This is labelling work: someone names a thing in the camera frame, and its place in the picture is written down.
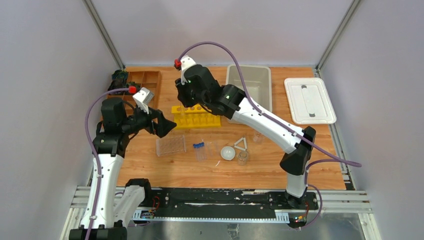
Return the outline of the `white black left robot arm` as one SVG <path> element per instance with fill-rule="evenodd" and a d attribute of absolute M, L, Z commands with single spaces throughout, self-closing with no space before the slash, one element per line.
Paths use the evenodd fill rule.
<path fill-rule="evenodd" d="M 123 196 L 115 202 L 117 181 L 126 148 L 139 131 L 165 137 L 177 124 L 164 117 L 162 111 L 139 106 L 127 115 L 125 101 L 112 97 L 102 101 L 102 121 L 96 136 L 89 139 L 93 153 L 93 180 L 85 213 L 77 229 L 69 232 L 70 240 L 125 240 L 136 208 L 153 201 L 151 184 L 146 178 L 130 179 Z"/>

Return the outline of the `white plastic bin lid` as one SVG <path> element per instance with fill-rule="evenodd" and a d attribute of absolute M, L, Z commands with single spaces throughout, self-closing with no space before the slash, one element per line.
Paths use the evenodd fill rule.
<path fill-rule="evenodd" d="M 284 88 L 294 123 L 332 125 L 337 121 L 327 88 L 321 78 L 286 78 Z"/>

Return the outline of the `wooden compartment organizer tray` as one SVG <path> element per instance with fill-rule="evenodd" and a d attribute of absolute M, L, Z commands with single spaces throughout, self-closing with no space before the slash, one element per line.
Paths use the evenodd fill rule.
<path fill-rule="evenodd" d="M 130 86 L 135 86 L 138 90 L 140 90 L 142 87 L 149 89 L 152 93 L 154 93 L 154 97 L 150 101 L 148 106 L 150 108 L 157 109 L 159 104 L 159 95 L 161 92 L 161 85 L 162 85 L 161 72 L 157 70 L 156 71 L 155 70 L 147 70 L 147 71 L 136 70 L 136 71 L 127 71 L 127 72 L 128 72 L 128 79 L 127 79 L 125 88 L 128 88 Z M 108 91 L 112 90 L 110 89 L 111 82 L 108 86 L 108 89 L 107 89 Z"/>

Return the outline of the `white porcelain evaporating dish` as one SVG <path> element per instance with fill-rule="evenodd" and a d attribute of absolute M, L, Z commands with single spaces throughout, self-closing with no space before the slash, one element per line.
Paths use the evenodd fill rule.
<path fill-rule="evenodd" d="M 220 151 L 220 156 L 226 161 L 231 161 L 236 156 L 236 151 L 231 146 L 224 146 Z"/>

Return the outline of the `clear plastic well plate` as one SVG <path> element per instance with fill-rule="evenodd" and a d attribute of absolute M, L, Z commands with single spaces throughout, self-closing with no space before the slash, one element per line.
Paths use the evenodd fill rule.
<path fill-rule="evenodd" d="M 156 139 L 156 155 L 158 157 L 186 152 L 187 146 L 184 135 L 171 135 Z"/>

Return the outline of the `translucent grey plastic bin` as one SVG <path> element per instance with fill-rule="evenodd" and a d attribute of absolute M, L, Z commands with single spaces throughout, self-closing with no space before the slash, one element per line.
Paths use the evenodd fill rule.
<path fill-rule="evenodd" d="M 244 84 L 247 92 L 255 105 L 261 110 L 273 111 L 272 97 L 272 75 L 269 67 L 259 65 L 240 65 L 241 73 L 244 77 Z M 244 90 L 241 77 L 236 65 L 231 64 L 227 67 L 226 82 L 227 85 L 234 85 Z"/>

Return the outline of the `small glass flask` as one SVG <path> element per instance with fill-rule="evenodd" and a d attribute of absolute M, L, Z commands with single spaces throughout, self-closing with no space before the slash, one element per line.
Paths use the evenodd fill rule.
<path fill-rule="evenodd" d="M 240 151 L 237 155 L 237 164 L 240 166 L 245 166 L 249 160 L 249 153 L 247 151 Z"/>

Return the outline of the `white clay triangle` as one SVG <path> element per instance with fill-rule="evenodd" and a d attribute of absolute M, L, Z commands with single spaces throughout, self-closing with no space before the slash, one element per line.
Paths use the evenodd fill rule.
<path fill-rule="evenodd" d="M 247 140 L 245 137 L 241 137 L 239 140 L 237 140 L 234 144 L 233 147 L 235 149 L 238 149 L 240 151 L 247 151 L 248 146 L 247 146 Z"/>

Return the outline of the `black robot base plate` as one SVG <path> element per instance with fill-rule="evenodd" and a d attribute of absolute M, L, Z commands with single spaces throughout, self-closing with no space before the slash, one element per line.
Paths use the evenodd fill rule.
<path fill-rule="evenodd" d="M 275 220 L 277 211 L 302 217 L 319 209 L 317 195 L 305 193 L 300 199 L 285 190 L 234 188 L 154 188 L 139 204 L 142 213 L 154 220 Z"/>

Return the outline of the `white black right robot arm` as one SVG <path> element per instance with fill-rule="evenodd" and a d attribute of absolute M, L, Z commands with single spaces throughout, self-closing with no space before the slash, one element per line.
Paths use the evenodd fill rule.
<path fill-rule="evenodd" d="M 290 126 L 273 113 L 261 107 L 239 87 L 220 85 L 210 70 L 200 64 L 181 67 L 181 77 L 175 81 L 178 100 L 186 108 L 201 105 L 215 116 L 251 127 L 276 143 L 284 155 L 280 167 L 287 173 L 285 201 L 298 209 L 306 201 L 306 165 L 311 159 L 316 131 L 308 126 Z"/>

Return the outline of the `dark floral rolled cloth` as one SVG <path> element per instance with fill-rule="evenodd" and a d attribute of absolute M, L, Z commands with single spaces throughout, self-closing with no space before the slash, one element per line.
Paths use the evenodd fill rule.
<path fill-rule="evenodd" d="M 120 89 L 127 85 L 129 73 L 126 70 L 118 69 L 111 75 L 111 84 L 109 88 Z"/>

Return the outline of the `small clear glass beaker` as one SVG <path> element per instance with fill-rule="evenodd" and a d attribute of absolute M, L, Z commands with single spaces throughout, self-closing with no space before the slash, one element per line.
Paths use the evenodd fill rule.
<path fill-rule="evenodd" d="M 253 141 L 256 144 L 261 144 L 264 141 L 264 135 L 258 131 L 255 131 L 253 134 Z"/>

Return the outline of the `yellow test tube rack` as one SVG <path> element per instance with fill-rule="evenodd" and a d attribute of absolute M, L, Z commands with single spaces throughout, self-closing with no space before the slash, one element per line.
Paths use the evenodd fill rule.
<path fill-rule="evenodd" d="M 221 127 L 221 118 L 213 115 L 196 104 L 192 107 L 186 107 L 186 124 L 180 123 L 180 105 L 172 106 L 171 113 L 174 116 L 176 129 L 199 129 L 199 128 L 218 128 Z"/>

